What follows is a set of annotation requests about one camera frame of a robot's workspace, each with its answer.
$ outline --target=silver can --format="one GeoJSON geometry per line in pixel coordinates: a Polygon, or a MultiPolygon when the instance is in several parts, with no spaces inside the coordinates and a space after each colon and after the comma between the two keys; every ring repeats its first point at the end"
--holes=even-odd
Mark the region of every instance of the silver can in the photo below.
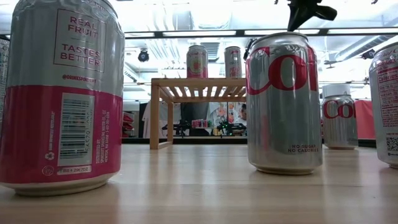
{"type": "Polygon", "coordinates": [[[208,55],[202,45],[190,46],[187,52],[187,78],[208,77],[208,55]]]}
{"type": "Polygon", "coordinates": [[[4,109],[4,97],[6,96],[8,49],[10,42],[0,39],[0,134],[2,126],[2,111],[4,109]]]}
{"type": "Polygon", "coordinates": [[[246,60],[248,157],[259,171],[302,175],[322,165],[317,58],[305,35],[255,41],[246,60]]]}
{"type": "Polygon", "coordinates": [[[377,156],[398,169],[398,43],[375,53],[369,79],[377,156]]]}
{"type": "Polygon", "coordinates": [[[242,78],[242,59],[239,47],[227,47],[224,51],[225,77],[242,78]]]}
{"type": "Polygon", "coordinates": [[[104,185],[121,162],[124,34],[107,0],[20,0],[0,182],[22,195],[104,185]]]}
{"type": "Polygon", "coordinates": [[[355,104],[349,84],[322,87],[323,140],[329,149],[358,147],[355,104]]]}

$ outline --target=red coke logo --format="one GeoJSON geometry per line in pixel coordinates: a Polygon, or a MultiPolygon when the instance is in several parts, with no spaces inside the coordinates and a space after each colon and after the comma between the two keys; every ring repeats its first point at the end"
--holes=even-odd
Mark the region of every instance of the red coke logo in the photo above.
{"type": "MultiPolygon", "coordinates": [[[[254,55],[258,51],[264,51],[268,57],[270,56],[270,48],[269,47],[260,47],[256,49],[251,55],[254,55]]],[[[318,90],[318,80],[317,80],[317,63],[315,52],[311,47],[307,47],[308,51],[308,68],[304,59],[297,55],[282,55],[277,57],[275,60],[271,62],[268,68],[268,83],[266,83],[262,88],[255,90],[250,85],[250,63],[252,58],[248,58],[246,61],[246,91],[250,95],[257,95],[266,91],[270,86],[275,87],[278,90],[298,90],[303,87],[307,83],[307,79],[309,78],[310,82],[310,90],[317,91],[318,90]],[[293,86],[285,86],[282,81],[282,62],[290,58],[293,60],[295,67],[295,82],[293,86]]]]}
{"type": "Polygon", "coordinates": [[[328,119],[335,119],[337,117],[340,117],[340,118],[351,118],[352,116],[354,116],[354,118],[356,118],[355,105],[351,106],[349,104],[340,105],[339,107],[337,107],[337,111],[336,111],[335,114],[329,114],[328,113],[328,105],[330,103],[333,103],[333,102],[336,103],[336,105],[338,105],[338,101],[337,100],[329,100],[329,101],[326,101],[323,104],[322,109],[323,109],[323,115],[324,115],[325,118],[328,118],[328,119]],[[344,114],[344,107],[348,109],[348,114],[344,114]]]}

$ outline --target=wooden shelf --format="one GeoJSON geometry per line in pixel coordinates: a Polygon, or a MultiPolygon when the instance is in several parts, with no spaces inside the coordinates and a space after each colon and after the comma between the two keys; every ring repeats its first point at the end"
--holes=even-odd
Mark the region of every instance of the wooden shelf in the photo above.
{"type": "MultiPolygon", "coordinates": [[[[159,102],[168,103],[167,126],[173,126],[173,103],[246,102],[245,78],[153,78],[150,119],[159,120],[159,102]]],[[[159,123],[150,123],[150,148],[160,149],[173,143],[173,129],[167,130],[167,144],[159,144],[159,123]]]]}
{"type": "Polygon", "coordinates": [[[246,101],[244,78],[153,78],[152,85],[159,88],[160,98],[166,102],[246,101]]]}

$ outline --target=security camera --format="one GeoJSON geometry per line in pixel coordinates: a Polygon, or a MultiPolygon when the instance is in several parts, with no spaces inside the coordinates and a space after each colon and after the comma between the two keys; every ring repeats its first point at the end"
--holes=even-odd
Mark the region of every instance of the security camera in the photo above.
{"type": "Polygon", "coordinates": [[[141,53],[138,55],[138,61],[147,62],[149,60],[149,54],[147,49],[141,49],[141,53]]]}

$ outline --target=nutrition label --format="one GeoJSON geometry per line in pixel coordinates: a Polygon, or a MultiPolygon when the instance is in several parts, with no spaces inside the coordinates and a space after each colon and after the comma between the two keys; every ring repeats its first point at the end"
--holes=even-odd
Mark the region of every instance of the nutrition label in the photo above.
{"type": "Polygon", "coordinates": [[[398,126],[398,67],[377,68],[381,116],[384,127],[398,126]]]}

